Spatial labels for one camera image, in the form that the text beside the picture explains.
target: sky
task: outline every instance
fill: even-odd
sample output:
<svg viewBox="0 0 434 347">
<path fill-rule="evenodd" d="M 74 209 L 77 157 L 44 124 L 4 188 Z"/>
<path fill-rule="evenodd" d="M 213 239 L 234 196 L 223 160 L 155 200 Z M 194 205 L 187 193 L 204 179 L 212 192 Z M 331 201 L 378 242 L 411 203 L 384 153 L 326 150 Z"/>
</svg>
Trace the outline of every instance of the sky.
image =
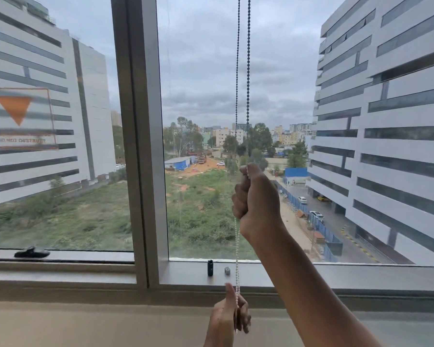
<svg viewBox="0 0 434 347">
<path fill-rule="evenodd" d="M 120 111 L 110 0 L 36 0 L 59 28 L 106 56 Z M 320 28 L 344 0 L 251 0 L 249 121 L 312 121 Z M 247 2 L 241 0 L 239 122 L 246 122 Z M 235 121 L 238 0 L 157 0 L 162 118 L 199 126 Z"/>
</svg>

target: grass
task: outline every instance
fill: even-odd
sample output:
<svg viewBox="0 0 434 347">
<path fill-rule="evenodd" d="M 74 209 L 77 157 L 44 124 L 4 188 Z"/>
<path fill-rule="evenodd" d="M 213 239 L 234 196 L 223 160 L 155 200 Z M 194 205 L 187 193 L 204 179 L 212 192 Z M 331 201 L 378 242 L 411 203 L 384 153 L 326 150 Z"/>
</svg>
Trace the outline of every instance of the grass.
<svg viewBox="0 0 434 347">
<path fill-rule="evenodd" d="M 225 170 L 182 179 L 166 174 L 170 257 L 235 258 L 231 195 L 237 180 Z M 71 198 L 40 194 L 0 206 L 0 248 L 28 246 L 132 251 L 127 182 Z M 257 259 L 243 237 L 239 253 L 241 259 Z"/>
</svg>

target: yellow car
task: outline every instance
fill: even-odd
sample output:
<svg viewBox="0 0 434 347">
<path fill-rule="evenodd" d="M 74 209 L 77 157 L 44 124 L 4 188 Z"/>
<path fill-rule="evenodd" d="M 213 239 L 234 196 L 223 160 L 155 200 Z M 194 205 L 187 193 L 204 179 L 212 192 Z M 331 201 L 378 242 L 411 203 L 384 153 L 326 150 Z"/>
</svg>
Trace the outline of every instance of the yellow car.
<svg viewBox="0 0 434 347">
<path fill-rule="evenodd" d="M 331 200 L 325 196 L 318 196 L 317 197 L 318 201 L 322 201 L 322 202 L 330 202 Z"/>
</svg>

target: small black lighter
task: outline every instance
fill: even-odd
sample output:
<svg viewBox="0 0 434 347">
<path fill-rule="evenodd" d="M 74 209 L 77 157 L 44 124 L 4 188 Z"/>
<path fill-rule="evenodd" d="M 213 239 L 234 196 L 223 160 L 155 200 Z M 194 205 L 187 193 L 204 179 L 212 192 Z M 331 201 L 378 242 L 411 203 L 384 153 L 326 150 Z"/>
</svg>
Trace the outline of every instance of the small black lighter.
<svg viewBox="0 0 434 347">
<path fill-rule="evenodd" d="M 207 261 L 207 275 L 208 276 L 214 275 L 214 261 L 213 260 Z"/>
</svg>

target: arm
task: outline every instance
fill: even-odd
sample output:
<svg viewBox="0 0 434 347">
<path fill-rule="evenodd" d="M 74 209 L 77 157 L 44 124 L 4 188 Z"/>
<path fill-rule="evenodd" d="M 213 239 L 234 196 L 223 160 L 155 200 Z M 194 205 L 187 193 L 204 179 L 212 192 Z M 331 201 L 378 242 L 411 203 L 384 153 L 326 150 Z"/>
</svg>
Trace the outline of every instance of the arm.
<svg viewBox="0 0 434 347">
<path fill-rule="evenodd" d="M 381 347 L 342 304 L 289 235 L 279 212 L 278 192 L 253 164 L 236 186 L 233 213 L 254 248 L 306 347 Z"/>
</svg>

